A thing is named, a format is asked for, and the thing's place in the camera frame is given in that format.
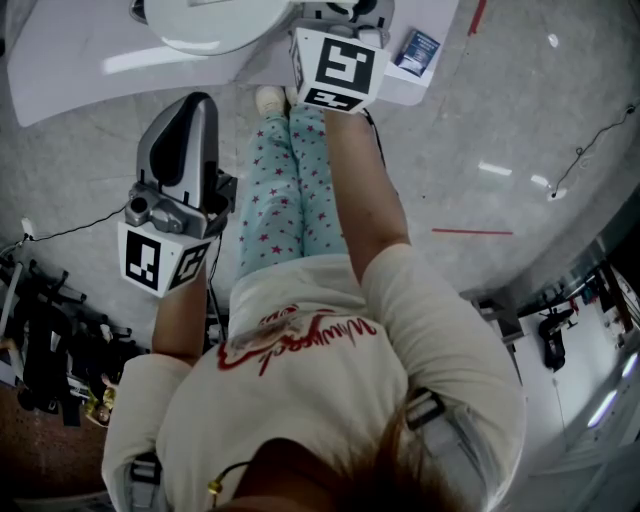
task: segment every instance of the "black cable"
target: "black cable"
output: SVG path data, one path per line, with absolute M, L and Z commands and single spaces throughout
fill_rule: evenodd
M 628 0 L 629 3 L 629 7 L 631 7 L 631 10 L 633 11 L 633 15 L 636 17 L 636 21 L 638 22 L 638 24 L 640 24 L 640 16 L 638 16 L 638 11 L 636 11 L 636 8 L 633 6 L 633 3 L 631 3 L 631 0 Z
M 222 233 L 220 233 L 220 241 L 218 243 L 218 253 L 216 254 L 215 260 L 213 260 L 213 265 L 211 266 L 211 273 L 209 274 L 209 293 L 211 293 L 211 302 L 213 304 L 213 311 L 216 314 L 216 318 L 218 319 L 218 325 L 220 326 L 220 334 L 221 339 L 220 342 L 223 343 L 227 341 L 227 331 L 222 325 L 222 318 L 220 315 L 220 307 L 218 306 L 218 298 L 216 297 L 216 292 L 213 291 L 213 276 L 216 273 L 216 269 L 218 268 L 218 258 L 220 258 L 220 249 L 222 248 Z
M 596 141 L 598 140 L 598 137 L 600 137 L 600 135 L 602 135 L 603 133 L 608 132 L 612 128 L 615 128 L 616 126 L 620 126 L 621 124 L 624 124 L 625 121 L 627 120 L 627 117 L 630 114 L 633 114 L 636 111 L 636 109 L 638 108 L 638 106 L 640 106 L 640 103 L 637 103 L 635 105 L 629 105 L 626 108 L 626 110 L 624 111 L 624 117 L 622 118 L 622 121 L 620 121 L 618 123 L 610 124 L 609 126 L 606 126 L 606 127 L 602 128 L 598 133 L 596 133 L 596 136 L 587 145 L 586 148 L 584 148 L 584 149 L 583 148 L 576 149 L 576 154 L 578 156 L 576 156 L 576 159 L 573 161 L 573 163 L 569 166 L 569 168 L 562 175 L 562 178 L 560 178 L 558 180 L 558 183 L 556 184 L 556 188 L 555 188 L 553 194 L 551 194 L 551 197 L 554 197 L 554 198 L 556 197 L 556 194 L 558 193 L 558 190 L 560 189 L 560 184 L 566 179 L 567 176 L 569 176 L 569 173 L 576 166 L 576 164 L 580 161 L 580 159 L 582 158 L 582 155 L 584 155 L 587 151 L 589 151 L 589 149 L 591 149 L 591 147 L 596 143 Z
M 376 134 L 376 142 L 378 143 L 378 149 L 380 150 L 380 157 L 382 158 L 382 165 L 384 165 L 384 167 L 387 167 L 387 162 L 384 158 L 384 151 L 382 150 L 382 142 L 380 141 L 380 134 L 378 133 L 378 127 L 376 126 L 375 121 L 373 120 L 373 117 L 371 117 L 371 114 L 369 114 L 369 111 L 365 108 L 363 111 L 364 113 L 364 117 L 366 118 L 366 120 L 369 122 L 369 125 L 371 126 L 371 128 L 373 129 L 373 133 Z
M 43 242 L 44 240 L 51 240 L 52 238 L 55 238 L 57 236 L 62 236 L 62 235 L 67 235 L 69 233 L 74 233 L 76 231 L 80 231 L 81 229 L 87 229 L 90 228 L 92 226 L 95 226 L 96 224 L 99 224 L 100 222 L 104 222 L 105 220 L 109 220 L 111 217 L 113 217 L 114 215 L 119 214 L 120 212 L 122 212 L 125 208 L 127 207 L 127 205 L 125 204 L 122 208 L 120 208 L 119 210 L 116 210 L 115 212 L 111 212 L 109 215 L 107 215 L 106 217 L 103 217 L 102 219 L 98 219 L 94 222 L 92 222 L 91 224 L 87 224 L 86 226 L 78 226 L 77 228 L 73 228 L 73 229 L 69 229 L 67 231 L 63 231 L 61 233 L 56 233 L 55 235 L 49 235 L 49 236 L 45 236 L 42 238 L 33 238 L 32 236 L 29 236 L 25 233 L 24 235 L 24 239 L 22 240 L 22 242 Z

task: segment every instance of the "star print pants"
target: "star print pants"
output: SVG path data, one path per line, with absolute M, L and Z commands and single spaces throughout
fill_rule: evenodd
M 285 261 L 346 254 L 336 211 L 324 114 L 291 109 L 263 118 L 249 147 L 239 277 Z

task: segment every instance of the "brown floor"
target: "brown floor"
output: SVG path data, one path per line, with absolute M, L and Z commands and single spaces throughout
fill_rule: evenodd
M 53 498 L 104 489 L 100 462 L 106 429 L 82 417 L 64 427 L 62 415 L 26 412 L 16 391 L 0 385 L 0 486 L 12 498 Z

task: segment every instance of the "light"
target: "light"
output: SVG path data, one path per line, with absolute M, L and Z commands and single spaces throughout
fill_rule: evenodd
M 102 72 L 105 75 L 113 75 L 114 73 L 122 73 L 123 71 L 132 69 L 158 66 L 160 64 L 172 64 L 175 62 L 204 60 L 206 58 L 207 57 L 201 55 L 190 55 L 179 52 L 168 46 L 159 46 L 157 48 L 148 48 L 137 52 L 114 55 L 113 57 L 104 59 L 102 61 Z
M 481 169 L 483 171 L 493 172 L 495 174 L 500 174 L 501 176 L 511 176 L 511 173 L 513 172 L 511 169 L 498 167 L 497 165 L 488 164 L 483 161 L 480 161 L 480 163 L 478 164 L 478 169 Z
M 587 423 L 587 427 L 595 427 L 600 422 L 600 420 L 604 416 L 604 413 L 607 412 L 607 409 L 609 408 L 617 394 L 618 392 L 614 390 L 605 397 L 605 399 L 600 404 L 600 407 L 598 407 L 596 413 L 591 417 L 589 423 Z
M 531 176 L 531 181 L 537 183 L 538 185 L 542 185 L 543 187 L 549 186 L 549 180 L 547 180 L 547 178 L 545 178 L 544 176 L 538 176 L 537 174 Z
M 638 360 L 638 353 L 636 352 L 629 358 L 629 360 L 627 361 L 627 364 L 624 365 L 624 370 L 622 370 L 623 379 L 625 377 L 628 377 L 631 374 L 631 370 L 633 370 L 633 367 L 636 365 L 637 360 Z

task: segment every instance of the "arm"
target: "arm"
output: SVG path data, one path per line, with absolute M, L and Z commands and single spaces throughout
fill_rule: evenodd
M 202 356 L 207 308 L 207 277 L 203 265 L 192 283 L 160 300 L 152 351 L 193 366 Z
M 468 407 L 508 483 L 522 450 L 524 396 L 501 340 L 409 246 L 400 200 L 362 116 L 326 114 L 338 215 L 373 318 L 412 388 Z
M 353 270 L 362 281 L 378 254 L 409 244 L 407 219 L 367 120 L 333 111 L 326 112 L 325 120 L 338 217 Z
M 173 395 L 202 355 L 206 293 L 203 266 L 194 282 L 160 301 L 153 354 L 124 367 L 102 460 L 102 477 L 118 512 L 128 510 L 118 492 L 119 476 L 136 457 L 155 451 Z

